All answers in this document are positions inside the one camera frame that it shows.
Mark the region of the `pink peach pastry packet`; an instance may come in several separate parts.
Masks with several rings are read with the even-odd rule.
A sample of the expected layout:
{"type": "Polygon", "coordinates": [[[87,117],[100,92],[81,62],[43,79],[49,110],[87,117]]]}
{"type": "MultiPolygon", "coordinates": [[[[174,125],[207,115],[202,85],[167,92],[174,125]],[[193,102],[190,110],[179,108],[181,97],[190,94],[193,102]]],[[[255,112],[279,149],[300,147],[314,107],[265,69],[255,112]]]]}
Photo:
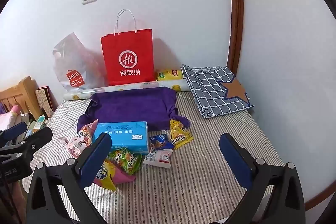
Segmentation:
{"type": "Polygon", "coordinates": [[[59,137],[59,140],[75,159],[80,156],[86,147],[92,144],[92,137],[90,135],[73,137],[71,140],[68,140],[64,137],[59,137]]]}

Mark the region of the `pink yellow snack bag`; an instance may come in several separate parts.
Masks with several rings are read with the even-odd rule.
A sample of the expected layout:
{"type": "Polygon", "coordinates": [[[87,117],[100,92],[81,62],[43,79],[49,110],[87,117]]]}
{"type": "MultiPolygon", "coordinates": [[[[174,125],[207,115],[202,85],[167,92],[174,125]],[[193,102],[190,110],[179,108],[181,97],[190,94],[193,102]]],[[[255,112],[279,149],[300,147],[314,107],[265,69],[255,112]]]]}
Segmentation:
{"type": "Polygon", "coordinates": [[[117,185],[133,182],[135,175],[129,175],[113,162],[105,160],[94,178],[94,183],[115,192],[117,185]]]}

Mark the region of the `panda mushroom snack bag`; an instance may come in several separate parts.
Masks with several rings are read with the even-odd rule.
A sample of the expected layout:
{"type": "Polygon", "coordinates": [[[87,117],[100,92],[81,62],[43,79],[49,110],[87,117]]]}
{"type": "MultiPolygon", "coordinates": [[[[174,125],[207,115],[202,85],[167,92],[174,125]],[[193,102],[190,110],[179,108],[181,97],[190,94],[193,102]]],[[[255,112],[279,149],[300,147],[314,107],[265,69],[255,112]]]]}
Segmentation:
{"type": "Polygon", "coordinates": [[[84,125],[78,132],[78,138],[81,143],[84,143],[87,147],[92,144],[92,138],[96,131],[98,120],[96,119],[92,123],[84,125]]]}

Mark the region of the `green snack packet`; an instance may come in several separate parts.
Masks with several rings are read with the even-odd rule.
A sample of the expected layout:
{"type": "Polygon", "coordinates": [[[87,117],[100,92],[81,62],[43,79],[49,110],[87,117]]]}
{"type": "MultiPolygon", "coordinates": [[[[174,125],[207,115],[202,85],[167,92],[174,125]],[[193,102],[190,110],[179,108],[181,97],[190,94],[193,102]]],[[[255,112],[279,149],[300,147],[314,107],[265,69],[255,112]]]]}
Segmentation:
{"type": "Polygon", "coordinates": [[[107,158],[117,164],[128,175],[134,175],[142,163],[142,155],[130,152],[127,148],[120,148],[110,152],[107,158]]]}

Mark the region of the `white red snack packet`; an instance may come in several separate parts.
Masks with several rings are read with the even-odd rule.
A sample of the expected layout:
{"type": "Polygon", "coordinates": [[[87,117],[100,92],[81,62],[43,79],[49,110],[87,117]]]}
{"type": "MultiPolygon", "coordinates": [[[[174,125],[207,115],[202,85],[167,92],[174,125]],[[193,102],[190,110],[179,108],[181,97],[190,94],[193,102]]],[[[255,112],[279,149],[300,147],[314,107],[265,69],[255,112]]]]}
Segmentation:
{"type": "Polygon", "coordinates": [[[145,156],[143,163],[150,166],[170,169],[170,157],[172,153],[172,149],[151,148],[150,152],[145,156]]]}

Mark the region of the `yellow snack packet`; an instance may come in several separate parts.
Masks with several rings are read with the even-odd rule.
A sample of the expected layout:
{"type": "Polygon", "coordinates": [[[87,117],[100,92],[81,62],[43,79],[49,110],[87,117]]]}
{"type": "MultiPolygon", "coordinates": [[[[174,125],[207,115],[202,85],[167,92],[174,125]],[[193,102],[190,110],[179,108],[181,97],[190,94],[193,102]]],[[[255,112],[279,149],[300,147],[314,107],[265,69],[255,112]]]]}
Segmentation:
{"type": "Polygon", "coordinates": [[[192,141],[194,137],[180,121],[171,119],[169,139],[173,144],[174,149],[178,149],[192,141]]]}

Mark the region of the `blue snack packet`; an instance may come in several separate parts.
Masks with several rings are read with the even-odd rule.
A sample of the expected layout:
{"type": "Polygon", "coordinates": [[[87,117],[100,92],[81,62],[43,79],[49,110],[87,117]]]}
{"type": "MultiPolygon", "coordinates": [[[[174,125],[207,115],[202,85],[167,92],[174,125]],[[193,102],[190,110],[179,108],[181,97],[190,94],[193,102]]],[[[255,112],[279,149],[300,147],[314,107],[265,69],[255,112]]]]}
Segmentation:
{"type": "Polygon", "coordinates": [[[150,137],[150,144],[155,149],[173,149],[174,145],[169,141],[167,134],[160,134],[150,137]]]}

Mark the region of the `cluttered bedside table items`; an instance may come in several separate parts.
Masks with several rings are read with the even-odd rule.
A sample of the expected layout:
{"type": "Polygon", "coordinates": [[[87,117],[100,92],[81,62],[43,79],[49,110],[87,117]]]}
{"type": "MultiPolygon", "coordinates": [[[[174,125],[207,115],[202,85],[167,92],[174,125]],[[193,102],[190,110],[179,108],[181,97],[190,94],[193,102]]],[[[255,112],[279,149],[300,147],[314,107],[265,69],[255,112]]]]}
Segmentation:
{"type": "Polygon", "coordinates": [[[25,122],[27,125],[26,132],[18,136],[19,139],[30,136],[31,134],[37,132],[38,130],[45,127],[48,123],[47,117],[41,115],[38,120],[29,113],[22,113],[18,105],[14,105],[8,112],[5,113],[3,108],[1,108],[1,131],[7,130],[19,124],[20,122],[25,122]]]}

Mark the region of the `brown patterned book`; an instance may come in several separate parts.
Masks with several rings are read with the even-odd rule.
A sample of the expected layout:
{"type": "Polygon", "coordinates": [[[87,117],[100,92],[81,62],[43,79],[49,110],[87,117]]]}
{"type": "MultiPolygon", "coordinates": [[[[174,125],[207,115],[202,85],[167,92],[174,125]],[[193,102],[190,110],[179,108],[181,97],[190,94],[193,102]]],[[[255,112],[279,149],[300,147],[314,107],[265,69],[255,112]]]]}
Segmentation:
{"type": "Polygon", "coordinates": [[[35,91],[36,98],[38,100],[38,104],[40,108],[44,111],[44,113],[51,118],[54,114],[54,105],[51,98],[50,89],[48,86],[43,86],[37,88],[35,91]]]}

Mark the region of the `white Miniso plastic bag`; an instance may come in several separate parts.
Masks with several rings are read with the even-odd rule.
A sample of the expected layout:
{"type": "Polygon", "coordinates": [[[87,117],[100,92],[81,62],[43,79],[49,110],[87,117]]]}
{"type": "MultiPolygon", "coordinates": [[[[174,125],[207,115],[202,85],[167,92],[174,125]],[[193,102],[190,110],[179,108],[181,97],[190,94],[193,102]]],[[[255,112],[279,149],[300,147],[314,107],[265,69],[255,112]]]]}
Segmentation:
{"type": "Polygon", "coordinates": [[[66,91],[99,88],[105,76],[96,57],[71,33],[54,46],[54,72],[66,91]]]}

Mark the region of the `blue tissue pack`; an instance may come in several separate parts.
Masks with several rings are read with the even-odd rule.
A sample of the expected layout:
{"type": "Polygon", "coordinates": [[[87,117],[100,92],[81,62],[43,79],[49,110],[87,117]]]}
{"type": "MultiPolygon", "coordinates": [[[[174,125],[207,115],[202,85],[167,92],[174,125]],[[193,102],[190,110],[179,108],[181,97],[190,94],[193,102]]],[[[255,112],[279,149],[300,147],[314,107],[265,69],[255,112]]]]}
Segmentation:
{"type": "Polygon", "coordinates": [[[111,151],[127,148],[132,153],[149,153],[147,122],[99,123],[93,135],[96,140],[102,133],[112,139],[111,151]]]}

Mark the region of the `grey checked star cloth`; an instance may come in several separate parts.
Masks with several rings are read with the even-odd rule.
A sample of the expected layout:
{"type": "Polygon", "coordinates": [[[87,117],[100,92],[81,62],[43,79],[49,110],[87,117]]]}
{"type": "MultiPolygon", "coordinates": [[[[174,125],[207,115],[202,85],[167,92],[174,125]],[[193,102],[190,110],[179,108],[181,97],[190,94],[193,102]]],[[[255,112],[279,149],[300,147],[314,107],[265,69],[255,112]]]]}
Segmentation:
{"type": "Polygon", "coordinates": [[[190,67],[183,64],[181,71],[203,118],[254,107],[243,85],[228,67],[190,67]]]}

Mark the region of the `purple towel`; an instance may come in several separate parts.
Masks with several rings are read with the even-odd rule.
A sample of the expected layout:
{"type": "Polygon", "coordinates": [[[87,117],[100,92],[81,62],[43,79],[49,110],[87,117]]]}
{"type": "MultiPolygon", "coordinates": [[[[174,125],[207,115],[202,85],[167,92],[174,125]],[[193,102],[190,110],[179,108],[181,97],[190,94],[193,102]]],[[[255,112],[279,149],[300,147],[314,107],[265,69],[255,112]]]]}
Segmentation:
{"type": "Polygon", "coordinates": [[[96,93],[79,117],[77,130],[95,120],[100,123],[146,122],[148,131],[162,131],[170,128],[173,119],[188,128],[190,121],[179,115],[176,101],[176,92],[166,87],[96,93]]]}

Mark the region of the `red paper shopping bag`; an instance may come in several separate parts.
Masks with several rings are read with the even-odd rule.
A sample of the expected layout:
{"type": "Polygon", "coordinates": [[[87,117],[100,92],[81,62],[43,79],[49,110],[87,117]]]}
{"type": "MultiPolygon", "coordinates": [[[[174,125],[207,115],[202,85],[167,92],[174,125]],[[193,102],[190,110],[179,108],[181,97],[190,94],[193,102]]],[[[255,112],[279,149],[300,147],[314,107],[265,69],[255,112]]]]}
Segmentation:
{"type": "Polygon", "coordinates": [[[139,30],[133,23],[133,30],[121,32],[116,21],[113,33],[101,37],[109,86],[154,81],[152,30],[139,30]]]}

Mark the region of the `rolled duck print mat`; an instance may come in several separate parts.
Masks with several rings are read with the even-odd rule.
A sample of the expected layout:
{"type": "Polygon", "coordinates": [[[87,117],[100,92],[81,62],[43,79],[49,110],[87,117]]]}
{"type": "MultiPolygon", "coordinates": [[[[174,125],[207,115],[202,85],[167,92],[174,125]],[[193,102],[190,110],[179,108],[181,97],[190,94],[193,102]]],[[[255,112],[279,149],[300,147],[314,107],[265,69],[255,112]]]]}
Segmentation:
{"type": "Polygon", "coordinates": [[[152,88],[171,88],[176,92],[189,92],[190,88],[185,79],[180,80],[168,80],[168,81],[151,81],[145,83],[133,83],[124,84],[116,86],[107,86],[87,90],[76,90],[74,92],[68,92],[64,94],[64,100],[87,100],[90,99],[92,95],[96,93],[108,93],[108,92],[118,92],[124,90],[134,90],[134,89],[152,89],[152,88]]]}

